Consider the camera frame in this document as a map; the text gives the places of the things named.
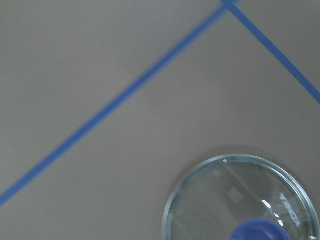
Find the glass pot lid blue knob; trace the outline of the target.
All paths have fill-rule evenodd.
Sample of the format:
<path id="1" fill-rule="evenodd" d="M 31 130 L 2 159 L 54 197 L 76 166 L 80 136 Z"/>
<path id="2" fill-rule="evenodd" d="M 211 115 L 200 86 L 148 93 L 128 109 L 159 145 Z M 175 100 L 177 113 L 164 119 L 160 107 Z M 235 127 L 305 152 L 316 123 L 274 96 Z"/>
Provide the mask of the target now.
<path id="1" fill-rule="evenodd" d="M 165 240 L 317 240 L 320 222 L 306 191 L 264 158 L 226 154 L 193 168 L 173 189 Z"/>

